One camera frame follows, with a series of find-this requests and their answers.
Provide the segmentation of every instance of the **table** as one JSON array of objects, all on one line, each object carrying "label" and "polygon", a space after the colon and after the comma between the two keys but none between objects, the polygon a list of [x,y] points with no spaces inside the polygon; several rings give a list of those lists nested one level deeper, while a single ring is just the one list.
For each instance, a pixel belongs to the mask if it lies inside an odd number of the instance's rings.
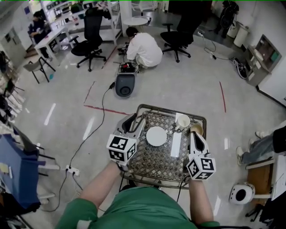
[{"label": "table", "polygon": [[143,17],[131,17],[131,18],[125,19],[123,23],[128,26],[138,26],[140,30],[143,31],[142,26],[148,23],[148,19],[143,18]]},{"label": "table", "polygon": [[57,66],[60,65],[60,62],[57,60],[56,56],[54,55],[54,53],[52,52],[52,50],[50,49],[50,46],[49,44],[55,39],[56,42],[57,42],[57,45],[59,46],[60,49],[63,49],[61,43],[59,42],[59,39],[58,39],[58,36],[62,33],[62,32],[65,32],[65,34],[67,35],[67,38],[68,40],[71,39],[71,36],[67,30],[66,27],[61,27],[61,28],[58,28],[56,30],[53,30],[51,31],[43,40],[41,40],[38,44],[36,44],[36,46],[34,47],[35,50],[38,52],[38,54],[40,56],[42,56],[42,53],[40,51],[40,48],[47,48],[47,52],[49,54],[50,57],[53,58],[53,61],[55,62],[55,64]]},{"label": "table", "polygon": [[[180,114],[190,117],[189,127],[199,123],[204,130],[203,137],[206,138],[206,119],[202,116],[169,110],[165,108],[141,104],[137,108],[137,118],[133,124],[146,119],[146,125],[139,137],[137,153],[129,162],[129,173],[124,178],[150,185],[161,187],[179,188],[184,177],[189,175],[183,171],[183,162],[189,156],[189,128],[177,133],[174,123]],[[167,141],[164,145],[153,147],[146,140],[146,133],[151,127],[162,127],[167,132]]]},{"label": "table", "polygon": [[271,177],[271,183],[273,185],[273,190],[271,194],[265,195],[255,195],[254,198],[275,200],[281,194],[286,191],[286,156],[284,155],[275,155],[274,159],[263,160],[256,163],[251,163],[246,166],[246,169],[255,169],[263,167],[266,165],[273,164],[273,171]]}]

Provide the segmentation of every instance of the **white mug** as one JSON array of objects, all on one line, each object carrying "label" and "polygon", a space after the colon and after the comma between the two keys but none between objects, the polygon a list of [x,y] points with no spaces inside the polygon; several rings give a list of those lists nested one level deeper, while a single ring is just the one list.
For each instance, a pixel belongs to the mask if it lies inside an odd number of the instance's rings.
[{"label": "white mug", "polygon": [[189,126],[190,122],[191,121],[187,115],[185,115],[185,114],[180,115],[176,121],[177,126],[176,126],[175,130],[177,130],[177,129],[180,129],[181,131],[184,130],[186,127]]}]

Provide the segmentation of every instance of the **tiled floor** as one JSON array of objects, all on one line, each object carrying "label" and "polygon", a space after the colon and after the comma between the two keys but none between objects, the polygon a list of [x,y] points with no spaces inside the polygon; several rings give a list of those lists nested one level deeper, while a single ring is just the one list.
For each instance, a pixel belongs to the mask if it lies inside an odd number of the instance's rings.
[{"label": "tiled floor", "polygon": [[[163,49],[164,43],[159,33],[156,32],[154,37]],[[108,56],[114,47],[105,43],[101,48],[103,55]],[[245,181],[247,174],[237,165],[235,150],[238,145],[246,149],[249,138],[254,137],[256,130],[270,128],[285,120],[285,110],[242,80],[231,62],[211,59],[195,43],[187,51],[192,54],[190,59],[180,55],[181,61],[176,63],[172,52],[165,53],[159,66],[140,73],[130,98],[120,99],[113,90],[109,91],[104,100],[105,108],[129,114],[136,112],[139,104],[145,103],[206,117],[207,142],[216,159],[217,172],[205,182],[205,186],[216,212],[215,219],[222,225],[251,225],[244,214],[252,206],[236,206],[228,202],[232,186],[238,181]],[[75,63],[81,58],[72,55],[69,50],[61,54],[64,55],[61,65],[56,67],[50,83],[37,73],[41,82],[38,85],[32,74],[20,69],[21,77],[17,84],[26,90],[23,94],[26,101],[23,111],[16,118],[16,125],[35,144],[40,143],[47,155],[55,157],[62,168],[62,171],[49,171],[49,177],[40,177],[39,191],[46,190],[56,194],[47,205],[41,206],[41,209],[46,210],[57,206],[64,169],[82,142],[90,120],[94,120],[92,130],[101,123],[102,111],[85,105],[101,107],[102,95],[115,79],[118,65],[113,62],[121,61],[121,56],[115,51],[103,69],[102,60],[93,60],[93,71],[88,72],[88,62],[76,68]],[[55,108],[48,124],[44,125],[53,104]],[[108,163],[106,142],[123,117],[122,114],[106,112],[104,124],[77,153],[72,166],[80,170],[80,176],[76,179],[81,186],[86,186]],[[108,208],[118,193],[119,184],[120,178],[101,209]],[[177,189],[162,190],[177,198]],[[37,210],[24,218],[34,228],[54,228],[65,206],[78,195],[78,191],[79,188],[69,174],[57,211],[47,213]],[[188,191],[182,190],[179,204],[189,216]]]}]

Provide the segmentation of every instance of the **wire mesh tray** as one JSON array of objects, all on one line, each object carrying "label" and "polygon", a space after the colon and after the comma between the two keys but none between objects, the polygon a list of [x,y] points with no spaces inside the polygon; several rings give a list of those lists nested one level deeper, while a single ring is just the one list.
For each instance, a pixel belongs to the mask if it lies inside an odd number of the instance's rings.
[{"label": "wire mesh tray", "polygon": [[[129,171],[132,177],[127,177],[127,179],[157,185],[157,182],[144,181],[144,178],[153,178],[161,181],[175,182],[172,185],[164,185],[162,182],[160,186],[178,188],[178,183],[182,182],[183,178],[188,175],[188,173],[184,173],[183,171],[183,161],[189,155],[189,128],[186,128],[182,132],[179,156],[171,156],[172,138],[175,132],[173,124],[176,120],[176,113],[185,114],[190,117],[191,122],[189,127],[194,123],[199,123],[204,130],[203,137],[206,138],[206,119],[204,117],[145,104],[139,105],[133,128],[141,118],[145,118],[146,125],[139,138],[137,153],[129,162]],[[153,147],[147,142],[146,133],[151,127],[162,127],[166,130],[167,141],[165,144]]]}]

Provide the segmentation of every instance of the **power strip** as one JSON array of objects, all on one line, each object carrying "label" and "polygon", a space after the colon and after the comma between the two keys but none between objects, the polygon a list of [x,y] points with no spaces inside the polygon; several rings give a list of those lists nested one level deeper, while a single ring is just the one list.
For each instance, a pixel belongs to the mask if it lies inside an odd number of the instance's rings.
[{"label": "power strip", "polygon": [[75,176],[79,176],[80,175],[80,171],[76,168],[70,167],[69,165],[67,165],[67,172],[73,174],[75,173]]}]

